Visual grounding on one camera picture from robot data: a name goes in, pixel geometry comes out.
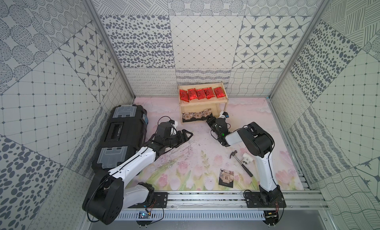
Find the red tea bag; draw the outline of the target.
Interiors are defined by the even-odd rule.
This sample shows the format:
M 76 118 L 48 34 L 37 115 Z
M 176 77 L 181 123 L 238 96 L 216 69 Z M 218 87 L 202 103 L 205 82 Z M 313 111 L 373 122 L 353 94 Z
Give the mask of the red tea bag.
M 223 98 L 226 96 L 226 93 L 222 87 L 217 87 L 217 88 L 214 88 L 213 90 L 214 90 L 216 98 Z
M 180 100 L 182 100 L 184 102 L 190 102 L 189 95 L 188 95 L 188 92 L 186 90 L 180 89 L 179 90 L 179 97 L 180 97 Z
M 211 87 L 204 88 L 203 91 L 204 91 L 205 97 L 207 99 L 211 99 L 211 98 L 216 97 L 216 95 L 214 94 L 213 88 L 211 88 Z
M 188 89 L 188 97 L 190 101 L 198 99 L 197 90 L 195 88 Z
M 196 93 L 197 93 L 198 100 L 202 100 L 202 99 L 206 98 L 206 94 L 205 94 L 204 89 L 197 89 Z

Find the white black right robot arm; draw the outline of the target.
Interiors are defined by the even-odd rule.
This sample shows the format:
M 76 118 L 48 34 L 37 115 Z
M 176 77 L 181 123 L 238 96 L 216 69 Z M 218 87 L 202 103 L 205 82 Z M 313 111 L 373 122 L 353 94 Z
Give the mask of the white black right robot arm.
M 206 122 L 212 132 L 217 135 L 216 139 L 222 146 L 229 147 L 242 142 L 249 153 L 255 157 L 260 176 L 259 190 L 262 203 L 268 206 L 276 198 L 280 198 L 282 192 L 274 176 L 271 157 L 275 147 L 272 136 L 256 122 L 245 125 L 234 132 L 228 130 L 224 116 L 210 117 Z

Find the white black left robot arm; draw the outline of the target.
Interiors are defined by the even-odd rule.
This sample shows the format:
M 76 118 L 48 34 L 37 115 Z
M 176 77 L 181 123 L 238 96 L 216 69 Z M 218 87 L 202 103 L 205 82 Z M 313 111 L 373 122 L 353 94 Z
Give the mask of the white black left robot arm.
M 109 225 L 129 207 L 141 205 L 148 209 L 159 206 L 151 184 L 140 182 L 130 188 L 127 185 L 145 167 L 189 141 L 193 135 L 187 130 L 177 130 L 174 121 L 162 122 L 135 155 L 109 171 L 98 171 L 82 204 L 87 216 L 94 217 L 91 221 Z

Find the light wooden two-tier shelf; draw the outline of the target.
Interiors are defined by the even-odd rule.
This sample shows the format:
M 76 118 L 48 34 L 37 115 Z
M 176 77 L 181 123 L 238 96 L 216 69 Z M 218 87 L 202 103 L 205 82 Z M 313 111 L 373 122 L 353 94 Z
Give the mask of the light wooden two-tier shelf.
M 225 86 L 222 82 L 217 83 L 205 83 L 205 84 L 195 84 L 195 85 L 180 85 L 178 86 L 178 93 L 180 93 L 180 90 L 188 91 L 189 89 L 195 88 L 196 90 L 203 89 L 203 88 L 209 88 L 211 87 L 212 90 L 215 88 L 221 87 L 225 93 L 226 96 L 221 98 L 212 97 L 210 99 L 194 99 L 190 100 L 189 102 L 183 101 L 179 98 L 179 107 L 180 107 L 180 121 L 181 123 L 187 123 L 187 122 L 193 122 L 193 121 L 200 121 L 200 118 L 193 118 L 191 115 L 188 115 L 188 119 L 184 118 L 183 115 L 185 113 L 201 113 L 205 110 L 210 110 L 211 115 L 215 117 L 219 117 L 219 115 L 223 112 L 227 111 L 227 107 L 229 104 L 229 98 L 225 89 Z

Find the black plastic toolbox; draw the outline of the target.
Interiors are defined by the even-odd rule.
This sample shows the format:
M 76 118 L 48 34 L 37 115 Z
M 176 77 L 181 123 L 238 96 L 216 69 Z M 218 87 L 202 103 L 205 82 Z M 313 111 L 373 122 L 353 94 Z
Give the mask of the black plastic toolbox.
M 92 169 L 109 171 L 135 155 L 145 143 L 147 124 L 143 106 L 114 107 L 95 151 Z

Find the black handled claw hammer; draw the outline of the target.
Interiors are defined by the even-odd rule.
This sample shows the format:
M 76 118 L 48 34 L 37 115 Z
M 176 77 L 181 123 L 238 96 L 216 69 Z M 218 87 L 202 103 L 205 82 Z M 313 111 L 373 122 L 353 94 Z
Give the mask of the black handled claw hammer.
M 250 177 L 253 177 L 253 174 L 252 172 L 244 165 L 244 163 L 236 156 L 237 154 L 237 151 L 233 151 L 231 154 L 230 154 L 230 158 L 234 157 L 238 163 L 242 166 L 242 168 L 245 170 L 245 172 L 250 176 Z

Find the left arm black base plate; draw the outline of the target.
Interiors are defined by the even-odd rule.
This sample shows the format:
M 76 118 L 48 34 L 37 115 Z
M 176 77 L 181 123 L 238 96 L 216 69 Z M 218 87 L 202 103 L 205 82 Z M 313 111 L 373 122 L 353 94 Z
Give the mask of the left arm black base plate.
M 168 201 L 168 192 L 154 192 L 153 194 L 149 194 L 146 201 L 143 203 L 138 203 L 129 207 L 132 208 L 166 208 Z

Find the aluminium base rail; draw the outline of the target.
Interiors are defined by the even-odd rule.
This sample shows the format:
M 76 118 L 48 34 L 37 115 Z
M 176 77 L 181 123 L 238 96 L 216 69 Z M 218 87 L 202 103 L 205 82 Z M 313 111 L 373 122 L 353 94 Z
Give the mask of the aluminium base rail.
M 284 190 L 283 196 L 270 205 L 262 205 L 258 191 L 168 191 L 154 195 L 154 207 L 167 210 L 247 209 L 253 210 L 325 210 L 326 200 L 317 190 Z

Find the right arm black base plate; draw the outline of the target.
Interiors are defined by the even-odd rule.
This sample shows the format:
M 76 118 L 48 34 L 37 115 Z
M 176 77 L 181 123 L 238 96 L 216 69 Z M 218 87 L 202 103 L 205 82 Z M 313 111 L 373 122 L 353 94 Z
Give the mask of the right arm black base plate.
M 269 200 L 260 192 L 245 191 L 243 193 L 243 198 L 245 200 L 247 208 L 281 209 L 287 207 L 285 198 L 282 194 L 272 200 Z

